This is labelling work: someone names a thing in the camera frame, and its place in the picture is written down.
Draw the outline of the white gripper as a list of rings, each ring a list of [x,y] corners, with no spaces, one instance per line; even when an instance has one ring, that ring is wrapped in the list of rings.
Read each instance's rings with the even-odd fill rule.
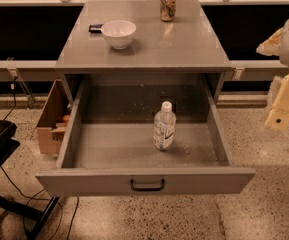
[[[261,43],[256,52],[264,56],[278,56],[282,28]],[[289,74],[281,81],[281,87],[266,120],[265,127],[273,131],[283,131],[289,127]]]

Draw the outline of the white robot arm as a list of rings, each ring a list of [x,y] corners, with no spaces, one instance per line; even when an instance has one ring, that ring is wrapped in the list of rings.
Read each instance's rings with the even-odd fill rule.
[[[265,56],[278,56],[280,63],[289,68],[289,19],[282,28],[261,43],[256,52]],[[264,125],[273,131],[282,131],[289,126],[289,74],[273,83],[270,92],[272,101]]]

